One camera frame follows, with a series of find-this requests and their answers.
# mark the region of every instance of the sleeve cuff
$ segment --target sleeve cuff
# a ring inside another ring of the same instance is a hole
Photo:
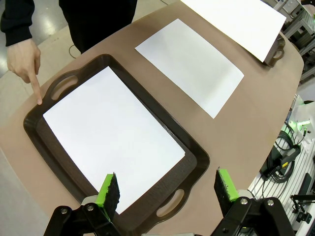
[[[17,29],[10,30],[9,32],[6,32],[5,37],[6,37],[6,47],[8,47],[13,44],[32,38],[32,35],[31,35],[29,27],[24,26],[24,27],[20,27]]]

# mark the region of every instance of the hand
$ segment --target hand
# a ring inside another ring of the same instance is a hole
[[[40,87],[36,75],[40,67],[40,50],[30,38],[7,48],[8,69],[21,77],[25,83],[31,83],[37,104],[42,103]]]

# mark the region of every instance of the tray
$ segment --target tray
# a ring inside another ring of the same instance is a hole
[[[191,188],[207,170],[210,159],[202,147],[112,56],[100,55],[81,69],[67,72],[57,78],[48,88],[42,105],[35,106],[25,117],[24,129],[55,175],[79,202],[87,196],[97,195],[98,192],[59,143],[43,114],[108,66],[185,151],[184,158],[142,197],[122,214],[115,214],[114,224],[122,235],[141,235],[155,224],[169,219],[182,208]],[[73,76],[77,77],[76,84],[67,87],[56,100],[53,100],[55,88]],[[180,202],[169,213],[158,217],[157,210],[167,204],[179,189],[184,191]]]
[[[280,34],[278,34],[263,63],[269,67],[274,67],[277,61],[284,57],[284,46],[285,39]]]

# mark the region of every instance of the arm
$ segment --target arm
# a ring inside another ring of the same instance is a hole
[[[8,69],[31,83],[37,103],[42,103],[36,75],[40,67],[40,50],[31,39],[29,26],[34,13],[33,0],[6,0],[0,28],[6,36]]]

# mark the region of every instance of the screw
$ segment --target screw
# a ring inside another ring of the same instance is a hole
[[[274,205],[274,201],[272,201],[272,200],[268,200],[267,203],[268,203],[269,206],[273,206]]]
[[[246,198],[242,198],[241,199],[241,204],[246,205],[248,203]]]
[[[91,210],[93,210],[93,209],[94,209],[94,206],[89,205],[87,209],[88,209],[88,211],[91,211]]]
[[[66,214],[67,212],[68,212],[68,210],[66,208],[61,209],[61,214]]]

